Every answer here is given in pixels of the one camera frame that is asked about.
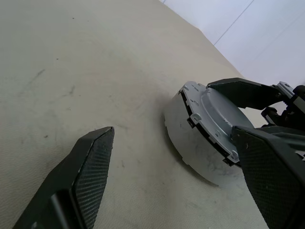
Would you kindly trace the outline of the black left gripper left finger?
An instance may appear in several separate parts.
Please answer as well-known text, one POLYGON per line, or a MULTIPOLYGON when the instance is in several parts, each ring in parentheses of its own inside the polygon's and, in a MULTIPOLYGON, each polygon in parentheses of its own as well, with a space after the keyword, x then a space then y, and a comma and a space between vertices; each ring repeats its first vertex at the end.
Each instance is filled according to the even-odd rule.
POLYGON ((15 229, 92 229, 107 184, 112 126, 78 139, 46 176, 17 220, 15 229))

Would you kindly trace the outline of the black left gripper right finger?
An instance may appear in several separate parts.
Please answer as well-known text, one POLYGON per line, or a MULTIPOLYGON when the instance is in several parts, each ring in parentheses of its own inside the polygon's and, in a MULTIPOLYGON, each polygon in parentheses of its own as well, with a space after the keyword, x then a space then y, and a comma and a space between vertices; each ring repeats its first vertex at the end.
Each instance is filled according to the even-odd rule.
POLYGON ((270 229, 305 227, 305 133, 269 126, 232 128, 247 187, 270 229))

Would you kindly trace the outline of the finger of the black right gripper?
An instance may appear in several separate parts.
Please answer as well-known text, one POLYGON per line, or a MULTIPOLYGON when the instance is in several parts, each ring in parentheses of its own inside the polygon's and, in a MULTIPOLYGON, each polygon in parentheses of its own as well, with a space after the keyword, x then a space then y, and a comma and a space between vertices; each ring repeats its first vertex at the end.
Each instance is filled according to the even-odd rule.
POLYGON ((228 78, 211 82, 207 88, 213 88, 240 108, 263 110, 284 100, 276 86, 264 85, 243 78, 228 78))

